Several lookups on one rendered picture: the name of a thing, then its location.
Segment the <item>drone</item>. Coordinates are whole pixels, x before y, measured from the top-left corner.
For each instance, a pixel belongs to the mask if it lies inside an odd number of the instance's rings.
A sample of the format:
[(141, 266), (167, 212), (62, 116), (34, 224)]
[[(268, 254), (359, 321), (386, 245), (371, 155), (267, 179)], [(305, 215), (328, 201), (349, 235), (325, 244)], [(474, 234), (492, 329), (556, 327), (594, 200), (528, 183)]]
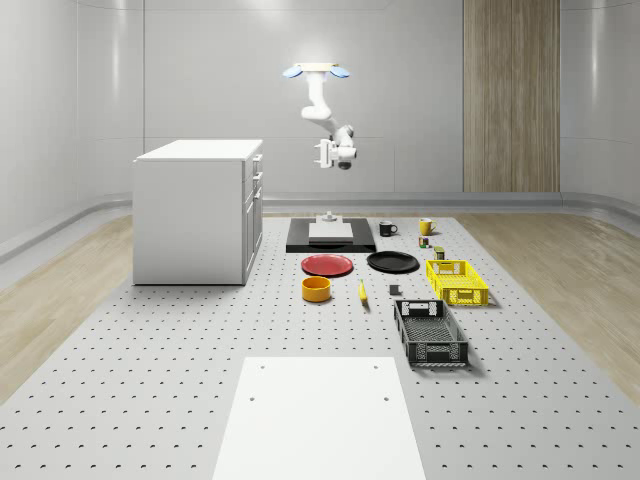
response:
[(347, 78), (350, 76), (350, 72), (345, 68), (339, 66), (338, 64), (321, 62), (296, 63), (286, 69), (282, 73), (282, 75), (286, 78), (294, 78), (299, 76), (303, 72), (331, 73), (333, 76), (338, 78)]

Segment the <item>black stove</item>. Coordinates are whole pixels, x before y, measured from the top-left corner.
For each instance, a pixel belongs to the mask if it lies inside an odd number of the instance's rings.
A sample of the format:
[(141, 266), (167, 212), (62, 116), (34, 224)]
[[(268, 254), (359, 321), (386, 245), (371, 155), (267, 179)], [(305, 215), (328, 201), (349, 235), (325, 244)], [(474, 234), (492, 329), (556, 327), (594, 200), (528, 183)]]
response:
[(287, 253), (374, 253), (375, 241), (365, 218), (345, 218), (327, 212), (314, 219), (293, 218)]

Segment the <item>red plate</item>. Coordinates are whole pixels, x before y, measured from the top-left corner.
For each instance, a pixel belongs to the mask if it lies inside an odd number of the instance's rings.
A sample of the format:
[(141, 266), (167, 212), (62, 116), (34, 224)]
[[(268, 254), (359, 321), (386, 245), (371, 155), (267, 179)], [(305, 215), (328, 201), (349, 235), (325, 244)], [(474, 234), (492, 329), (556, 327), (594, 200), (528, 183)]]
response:
[(352, 261), (342, 255), (318, 254), (304, 258), (301, 268), (312, 276), (339, 277), (353, 270)]

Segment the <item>black plate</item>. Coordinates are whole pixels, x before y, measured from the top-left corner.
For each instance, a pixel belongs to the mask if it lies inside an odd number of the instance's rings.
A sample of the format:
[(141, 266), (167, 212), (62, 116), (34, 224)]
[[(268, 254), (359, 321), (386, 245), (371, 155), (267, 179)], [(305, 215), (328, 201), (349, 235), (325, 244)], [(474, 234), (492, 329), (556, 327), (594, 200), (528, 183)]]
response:
[(367, 257), (367, 263), (374, 270), (390, 274), (411, 273), (420, 267), (415, 257), (398, 251), (372, 253)]

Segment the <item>yellow bowl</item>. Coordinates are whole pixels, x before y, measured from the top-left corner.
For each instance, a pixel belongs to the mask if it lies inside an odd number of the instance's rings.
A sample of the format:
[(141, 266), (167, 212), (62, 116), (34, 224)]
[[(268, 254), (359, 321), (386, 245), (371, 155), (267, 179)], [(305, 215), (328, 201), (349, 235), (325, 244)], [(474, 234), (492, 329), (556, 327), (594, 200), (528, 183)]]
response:
[(305, 301), (321, 303), (331, 297), (331, 281), (322, 276), (310, 276), (302, 281), (302, 298)]

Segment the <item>white cabinet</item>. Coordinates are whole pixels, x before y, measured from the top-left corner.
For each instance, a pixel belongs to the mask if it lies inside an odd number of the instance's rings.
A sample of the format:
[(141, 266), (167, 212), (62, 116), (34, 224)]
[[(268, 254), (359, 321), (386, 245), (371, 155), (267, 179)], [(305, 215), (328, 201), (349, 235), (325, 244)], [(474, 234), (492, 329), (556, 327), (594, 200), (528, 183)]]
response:
[(134, 283), (247, 282), (262, 240), (262, 147), (176, 140), (134, 161)]

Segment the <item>yellow basket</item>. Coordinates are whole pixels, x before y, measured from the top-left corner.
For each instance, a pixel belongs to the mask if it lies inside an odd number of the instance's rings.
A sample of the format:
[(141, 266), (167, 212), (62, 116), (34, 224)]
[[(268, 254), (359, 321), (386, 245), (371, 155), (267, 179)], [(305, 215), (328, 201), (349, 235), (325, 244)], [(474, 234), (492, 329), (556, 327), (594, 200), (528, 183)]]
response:
[(489, 288), (466, 260), (428, 260), (426, 276), (436, 297), (449, 305), (487, 305)]

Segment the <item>dark grey basket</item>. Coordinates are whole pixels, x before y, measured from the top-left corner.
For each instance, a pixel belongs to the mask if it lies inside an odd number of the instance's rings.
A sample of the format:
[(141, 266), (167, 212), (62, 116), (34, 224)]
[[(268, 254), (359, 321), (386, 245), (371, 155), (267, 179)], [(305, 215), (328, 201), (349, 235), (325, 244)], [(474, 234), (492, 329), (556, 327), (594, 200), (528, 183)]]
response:
[(410, 364), (468, 362), (468, 340), (444, 301), (396, 300), (394, 317)]

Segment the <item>white board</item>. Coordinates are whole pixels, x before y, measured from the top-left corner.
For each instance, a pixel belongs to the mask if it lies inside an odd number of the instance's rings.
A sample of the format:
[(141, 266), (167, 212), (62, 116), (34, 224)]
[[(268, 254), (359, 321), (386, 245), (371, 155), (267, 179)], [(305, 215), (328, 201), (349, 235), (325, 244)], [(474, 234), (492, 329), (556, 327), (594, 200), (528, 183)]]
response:
[(425, 480), (394, 359), (246, 358), (212, 480)]

